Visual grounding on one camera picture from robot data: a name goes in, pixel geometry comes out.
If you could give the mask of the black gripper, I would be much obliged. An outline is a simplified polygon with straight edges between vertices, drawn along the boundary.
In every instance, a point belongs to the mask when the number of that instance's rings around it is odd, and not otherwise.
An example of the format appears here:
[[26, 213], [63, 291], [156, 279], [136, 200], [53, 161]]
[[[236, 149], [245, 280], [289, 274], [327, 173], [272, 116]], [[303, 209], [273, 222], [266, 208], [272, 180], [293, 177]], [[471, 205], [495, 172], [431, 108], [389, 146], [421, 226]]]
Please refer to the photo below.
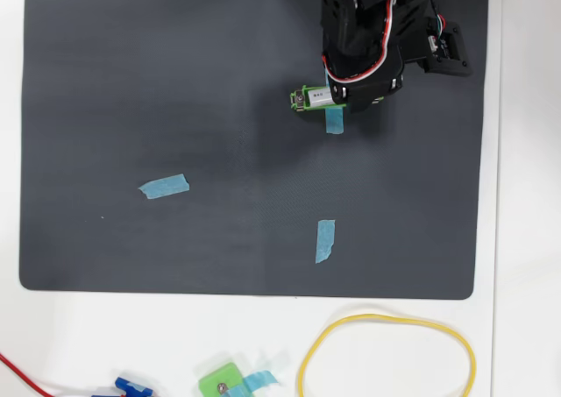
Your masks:
[[347, 104], [351, 113], [367, 110], [402, 86], [404, 62], [398, 46], [388, 46], [367, 69], [352, 57], [323, 55], [330, 92], [336, 104]]

